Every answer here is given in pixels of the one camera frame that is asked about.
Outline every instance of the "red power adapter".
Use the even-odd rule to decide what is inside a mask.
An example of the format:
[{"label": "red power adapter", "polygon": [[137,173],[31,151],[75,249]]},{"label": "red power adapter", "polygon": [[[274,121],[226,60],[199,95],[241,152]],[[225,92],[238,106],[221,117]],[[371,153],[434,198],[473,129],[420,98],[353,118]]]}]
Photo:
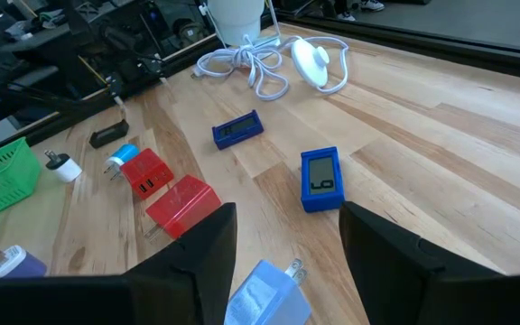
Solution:
[{"label": "red power adapter", "polygon": [[221,205],[214,190],[190,175],[184,176],[146,212],[171,237],[178,238]]},{"label": "red power adapter", "polygon": [[145,200],[163,185],[173,179],[170,168],[153,153],[152,149],[145,149],[129,162],[120,167],[132,186],[132,190]]}]

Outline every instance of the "white cable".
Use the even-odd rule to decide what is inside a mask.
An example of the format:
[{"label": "white cable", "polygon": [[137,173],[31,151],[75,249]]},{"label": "white cable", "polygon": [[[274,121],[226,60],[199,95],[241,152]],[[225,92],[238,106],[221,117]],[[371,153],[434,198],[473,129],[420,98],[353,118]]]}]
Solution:
[{"label": "white cable", "polygon": [[[263,46],[255,47],[245,36],[245,40],[247,40],[250,45],[243,45],[237,49],[219,49],[215,50],[212,53],[208,53],[202,56],[198,62],[196,62],[196,67],[194,68],[194,75],[200,77],[202,75],[207,75],[215,78],[225,78],[229,76],[236,68],[239,67],[247,67],[250,68],[250,75],[248,77],[248,86],[251,88],[256,84],[255,93],[262,100],[275,100],[282,97],[286,91],[288,91],[289,83],[288,79],[274,73],[273,71],[277,70],[282,66],[282,54],[280,51],[290,47],[292,43],[296,40],[300,40],[300,36],[293,36],[280,44],[279,46],[274,46],[272,44],[266,44]],[[348,45],[343,41],[327,36],[316,36],[309,37],[304,39],[306,42],[316,41],[316,42],[337,42],[342,46],[340,50],[340,67],[344,72],[344,78],[342,81],[332,87],[332,88],[320,88],[318,90],[323,94],[332,94],[339,91],[343,88],[348,81],[348,68],[347,68],[347,60],[346,54],[348,51]],[[259,57],[265,57],[266,54],[274,54],[278,58],[278,61],[274,65],[268,65],[264,63]],[[224,72],[214,72],[208,70],[209,63],[211,61],[218,61],[222,63],[226,63],[229,68]],[[271,95],[263,95],[260,93],[260,89],[264,83],[264,77],[270,77],[272,79],[277,79],[283,83],[283,87],[277,92]]]}]

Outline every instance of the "wooden table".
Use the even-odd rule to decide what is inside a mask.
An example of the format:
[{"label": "wooden table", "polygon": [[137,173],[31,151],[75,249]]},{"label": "wooden table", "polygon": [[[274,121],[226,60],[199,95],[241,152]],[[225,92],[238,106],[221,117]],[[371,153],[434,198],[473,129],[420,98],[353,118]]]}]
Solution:
[{"label": "wooden table", "polygon": [[[317,34],[283,26],[285,34]],[[84,173],[70,185],[42,170],[36,192],[0,213],[0,247],[19,244],[51,274],[118,274],[171,242],[152,241],[146,201],[124,180],[103,177],[121,144],[152,148],[176,174],[205,180],[237,204],[234,291],[260,259],[284,269],[301,258],[314,324],[366,324],[340,245],[338,212],[306,214],[300,202],[300,153],[336,145],[347,200],[478,263],[520,274],[520,78],[373,44],[350,44],[349,83],[323,96],[302,82],[290,54],[289,92],[262,102],[247,74],[190,78],[127,101],[130,132],[98,150],[93,131],[120,119],[117,109],[37,144],[70,154]],[[331,50],[331,83],[342,77]],[[268,85],[270,91],[274,85]],[[219,151],[210,128],[256,109],[265,132]]]}]

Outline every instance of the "blue timer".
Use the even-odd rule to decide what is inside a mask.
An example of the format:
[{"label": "blue timer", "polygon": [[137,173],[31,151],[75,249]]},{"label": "blue timer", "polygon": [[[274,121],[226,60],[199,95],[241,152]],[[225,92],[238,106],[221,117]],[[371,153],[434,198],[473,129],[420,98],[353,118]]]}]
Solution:
[{"label": "blue timer", "polygon": [[214,142],[219,150],[228,148],[232,144],[242,142],[254,135],[259,135],[263,131],[264,128],[262,127],[262,122],[260,122],[260,118],[258,118],[255,109],[235,120],[220,126],[212,127]]},{"label": "blue timer", "polygon": [[338,209],[344,202],[336,147],[302,153],[302,205],[306,212]]}]

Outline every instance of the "green basket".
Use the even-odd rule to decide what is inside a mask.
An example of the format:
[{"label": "green basket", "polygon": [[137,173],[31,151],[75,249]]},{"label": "green basket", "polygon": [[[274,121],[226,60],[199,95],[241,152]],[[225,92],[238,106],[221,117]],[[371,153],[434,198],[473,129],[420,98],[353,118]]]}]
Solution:
[{"label": "green basket", "polygon": [[25,138],[0,148],[0,211],[32,195],[40,164]]}]

